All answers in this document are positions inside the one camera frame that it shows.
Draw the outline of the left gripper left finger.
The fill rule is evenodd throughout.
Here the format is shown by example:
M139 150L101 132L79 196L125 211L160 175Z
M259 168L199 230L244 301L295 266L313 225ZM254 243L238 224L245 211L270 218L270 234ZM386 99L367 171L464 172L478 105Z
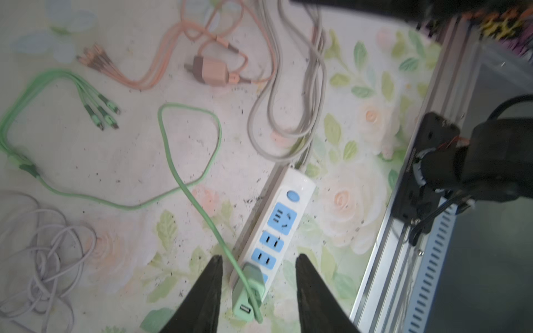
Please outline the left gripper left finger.
M160 332L216 332L222 298L223 259L215 255Z

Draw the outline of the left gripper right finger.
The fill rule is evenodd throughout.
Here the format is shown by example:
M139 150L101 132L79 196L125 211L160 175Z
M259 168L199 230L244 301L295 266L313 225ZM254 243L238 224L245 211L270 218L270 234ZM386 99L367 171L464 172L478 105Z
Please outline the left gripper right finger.
M359 332L344 313L309 257L295 263L301 332Z

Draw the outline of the green charger plug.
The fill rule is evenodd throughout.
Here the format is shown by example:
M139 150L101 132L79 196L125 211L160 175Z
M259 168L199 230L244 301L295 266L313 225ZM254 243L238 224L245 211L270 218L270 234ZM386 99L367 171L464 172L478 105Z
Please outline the green charger plug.
M252 300L256 300L258 307L262 305L263 296L266 292L266 276L261 272L259 267L253 264L245 264L242 271L247 279L251 293L248 293L242 280L238 278L232 293L233 315L238 320L249 323L255 319L255 310L252 306Z

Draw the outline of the white blue rectangular power strip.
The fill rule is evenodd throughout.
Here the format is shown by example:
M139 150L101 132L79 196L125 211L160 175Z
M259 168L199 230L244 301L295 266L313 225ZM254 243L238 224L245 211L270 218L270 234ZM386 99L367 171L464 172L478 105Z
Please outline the white blue rectangular power strip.
M262 301L273 284L315 190L316 184L311 178L286 166L266 200L265 208L238 259L243 272L251 275L251 282L262 283Z

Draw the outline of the pink charger plug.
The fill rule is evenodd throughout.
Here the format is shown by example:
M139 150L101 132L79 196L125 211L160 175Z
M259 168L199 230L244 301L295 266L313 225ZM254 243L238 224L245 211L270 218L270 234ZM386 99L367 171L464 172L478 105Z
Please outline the pink charger plug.
M196 55L191 64L184 64L184 68L202 84L222 87L229 83L227 65L220 60Z

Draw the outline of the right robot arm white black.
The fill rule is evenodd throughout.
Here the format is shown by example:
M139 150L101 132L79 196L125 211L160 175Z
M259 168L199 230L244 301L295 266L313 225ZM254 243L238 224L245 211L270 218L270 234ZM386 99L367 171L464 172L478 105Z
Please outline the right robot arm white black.
M497 29L512 29L532 15L531 1L328 1L327 6L430 22L434 31L458 15ZM464 209L469 200L505 203L532 196L532 119L503 116L531 100L524 94L502 102L465 144L457 125L435 112L423 116L391 210L411 226L410 245L452 205Z

